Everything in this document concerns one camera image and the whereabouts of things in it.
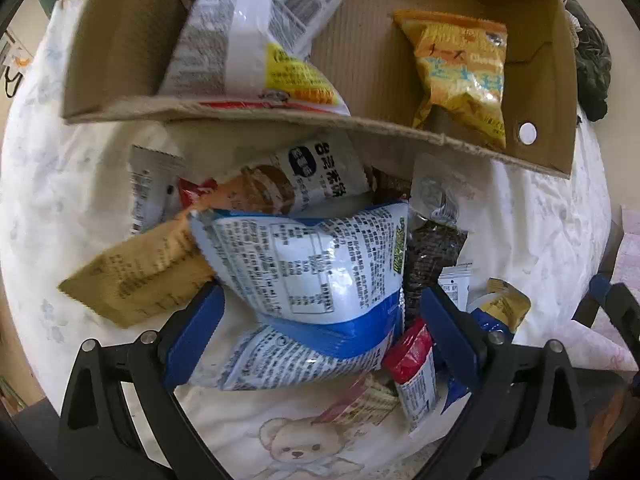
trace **white snack bag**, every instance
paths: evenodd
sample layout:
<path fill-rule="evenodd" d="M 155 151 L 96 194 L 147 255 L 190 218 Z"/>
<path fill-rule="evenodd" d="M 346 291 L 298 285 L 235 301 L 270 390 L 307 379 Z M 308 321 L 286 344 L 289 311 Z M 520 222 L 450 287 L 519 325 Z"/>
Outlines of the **white snack bag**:
<path fill-rule="evenodd" d="M 407 215 L 406 202 L 325 220 L 207 209 L 190 225 L 217 278 L 262 322 L 344 359 L 401 319 Z"/>
<path fill-rule="evenodd" d="M 173 218 L 182 209 L 177 182 L 184 159 L 132 146 L 129 155 L 133 186 L 132 234 L 140 234 Z"/>
<path fill-rule="evenodd" d="M 357 196 L 369 190 L 364 169 L 349 136 L 329 132 L 217 177 L 220 189 L 240 178 L 251 181 L 263 204 L 234 209 L 263 213 L 297 214 L 316 210 L 332 198 Z"/>
<path fill-rule="evenodd" d="M 438 278 L 438 285 L 442 287 L 442 290 L 449 296 L 458 310 L 462 312 L 466 312 L 470 282 L 471 264 L 444 267 Z"/>
<path fill-rule="evenodd" d="M 334 379 L 378 370 L 392 333 L 362 355 L 335 359 L 322 355 L 267 325 L 245 335 L 238 343 L 217 383 L 221 390 L 263 390 L 291 384 Z M 191 384 L 214 386 L 191 377 Z"/>
<path fill-rule="evenodd" d="M 160 95 L 211 107 L 349 115 L 334 86 L 303 59 L 342 0 L 196 0 Z"/>

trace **white blanket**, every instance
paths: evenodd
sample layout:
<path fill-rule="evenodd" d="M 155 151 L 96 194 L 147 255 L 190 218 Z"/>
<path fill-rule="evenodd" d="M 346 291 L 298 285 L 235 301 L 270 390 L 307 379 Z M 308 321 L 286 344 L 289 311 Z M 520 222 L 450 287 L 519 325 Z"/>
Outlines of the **white blanket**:
<path fill-rule="evenodd" d="M 96 254 L 126 238 L 130 229 L 127 157 L 132 144 L 181 154 L 184 177 L 216 177 L 258 152 L 313 134 L 286 124 L 156 122 L 66 126 L 59 118 L 65 64 L 84 0 L 61 0 L 34 63 L 14 99 L 0 180 L 2 278 L 15 325 L 31 367 L 53 406 L 60 409 L 79 346 L 134 340 L 165 317 L 121 330 L 57 290 L 58 283 Z M 447 160 L 481 190 L 473 232 L 461 261 L 473 262 L 470 301 L 488 277 L 507 280 L 532 300 L 516 342 L 541 346 L 570 322 L 596 272 L 610 225 L 610 205 L 600 150 L 582 115 L 571 180 L 505 166 L 417 141 L 352 135 L 363 160 L 410 176 L 415 153 Z M 218 366 L 238 336 L 254 323 L 247 307 L 228 298 L 227 314 L 201 365 Z M 298 480 L 321 476 L 348 480 L 411 477 L 430 455 L 397 462 L 447 433 L 464 404 L 440 416 L 441 406 L 412 438 L 401 410 L 380 426 L 343 433 L 331 424 L 311 430 L 348 381 L 328 381 L 266 392 L 219 392 L 182 386 L 177 396 L 207 445 L 238 479 Z M 131 389 L 127 391 L 145 447 L 161 460 Z M 287 448 L 307 446 L 310 458 L 293 465 Z"/>

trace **barcode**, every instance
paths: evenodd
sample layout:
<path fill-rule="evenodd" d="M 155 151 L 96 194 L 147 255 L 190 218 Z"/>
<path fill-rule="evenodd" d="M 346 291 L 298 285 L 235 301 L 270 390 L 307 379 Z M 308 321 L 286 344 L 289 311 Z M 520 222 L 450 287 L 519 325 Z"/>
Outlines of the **barcode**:
<path fill-rule="evenodd" d="M 271 9 L 269 32 L 282 45 L 286 53 L 292 56 L 296 41 L 305 33 L 305 28 L 289 15 L 282 4 L 274 2 Z"/>
<path fill-rule="evenodd" d="M 309 24 L 322 7 L 320 0 L 287 0 L 284 5 L 305 25 Z"/>
<path fill-rule="evenodd" d="M 134 197 L 131 233 L 137 234 L 143 230 L 145 224 L 145 203 L 149 197 L 149 190 L 151 189 L 151 178 L 145 174 L 133 173 L 131 180 L 133 182 Z"/>

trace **snack package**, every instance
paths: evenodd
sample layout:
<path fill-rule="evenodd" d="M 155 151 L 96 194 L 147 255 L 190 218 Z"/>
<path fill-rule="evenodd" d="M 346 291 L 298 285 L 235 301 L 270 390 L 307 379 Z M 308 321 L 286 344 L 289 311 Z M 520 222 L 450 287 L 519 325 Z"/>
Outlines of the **snack package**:
<path fill-rule="evenodd" d="M 466 233 L 431 220 L 409 232 L 404 266 L 404 326 L 411 326 L 420 313 L 422 290 L 438 283 L 444 267 L 455 266 L 466 241 Z"/>
<path fill-rule="evenodd" d="M 341 1 L 196 0 L 159 94 L 217 108 L 348 115 L 334 86 L 303 60 Z"/>
<path fill-rule="evenodd" d="M 126 328 L 184 307 L 212 275 L 183 214 L 104 251 L 58 288 Z"/>
<path fill-rule="evenodd" d="M 292 212 L 324 202 L 327 196 L 355 196 L 369 189 L 345 134 L 322 136 L 267 156 L 236 175 L 200 195 L 191 207 L 235 205 L 263 213 Z M 287 190 L 286 200 L 280 189 Z M 58 288 L 126 327 L 184 307 L 212 274 L 191 237 L 186 213 L 181 212 L 174 220 L 106 250 Z"/>
<path fill-rule="evenodd" d="M 396 200 L 409 200 L 411 196 L 411 181 L 380 171 L 371 169 L 373 203 L 388 204 Z"/>
<path fill-rule="evenodd" d="M 485 332 L 500 331 L 511 342 L 513 336 L 531 308 L 529 298 L 513 285 L 490 278 L 487 280 L 488 294 L 473 301 L 467 311 Z M 468 390 L 453 377 L 449 379 L 447 402 L 443 412 L 456 400 L 461 399 Z"/>
<path fill-rule="evenodd" d="M 178 194 L 180 195 L 180 204 L 183 209 L 187 209 L 198 202 L 201 197 L 213 193 L 217 188 L 218 183 L 212 178 L 208 178 L 199 186 L 198 184 L 179 178 Z"/>
<path fill-rule="evenodd" d="M 398 322 L 408 204 L 343 219 L 208 209 L 190 215 L 200 250 L 278 332 L 338 359 L 371 350 Z"/>
<path fill-rule="evenodd" d="M 389 350 L 383 365 L 394 378 L 410 431 L 414 431 L 438 400 L 433 343 L 422 318 Z"/>
<path fill-rule="evenodd" d="M 327 198 L 369 190 L 349 137 L 335 132 L 252 161 L 220 179 L 200 203 L 237 211 L 293 214 Z"/>
<path fill-rule="evenodd" d="M 330 422 L 349 429 L 365 424 L 378 426 L 398 402 L 398 393 L 374 374 L 365 372 L 340 399 L 318 415 L 314 423 Z"/>
<path fill-rule="evenodd" d="M 379 345 L 362 355 L 334 359 L 262 325 L 238 343 L 217 386 L 227 391 L 265 390 L 377 370 L 390 346 L 391 336 L 389 333 Z"/>
<path fill-rule="evenodd" d="M 144 233 L 180 211 L 177 183 L 184 159 L 132 146 L 129 165 L 134 199 L 131 233 Z"/>
<path fill-rule="evenodd" d="M 438 285 L 450 297 L 458 310 L 466 312 L 466 300 L 469 297 L 471 282 L 471 264 L 444 267 L 438 278 Z"/>
<path fill-rule="evenodd" d="M 483 193 L 449 164 L 429 153 L 415 158 L 412 209 L 437 224 L 471 230 L 484 205 Z"/>
<path fill-rule="evenodd" d="M 396 10 L 394 21 L 414 46 L 426 94 L 414 117 L 420 128 L 433 105 L 480 132 L 492 148 L 506 147 L 502 118 L 507 28 L 502 23 L 423 10 Z"/>

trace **dark snack package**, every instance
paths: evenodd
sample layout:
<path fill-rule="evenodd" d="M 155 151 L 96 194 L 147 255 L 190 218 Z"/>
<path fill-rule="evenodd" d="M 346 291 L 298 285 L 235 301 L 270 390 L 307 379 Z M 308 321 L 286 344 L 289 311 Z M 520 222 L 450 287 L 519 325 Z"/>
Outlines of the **dark snack package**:
<path fill-rule="evenodd" d="M 420 295 L 436 285 L 444 267 L 453 267 L 466 241 L 466 233 L 427 220 L 407 236 L 404 263 L 404 326 L 414 324 L 420 312 Z"/>
<path fill-rule="evenodd" d="M 411 197 L 411 181 L 371 168 L 373 176 L 373 203 L 388 204 L 396 200 L 409 200 Z"/>

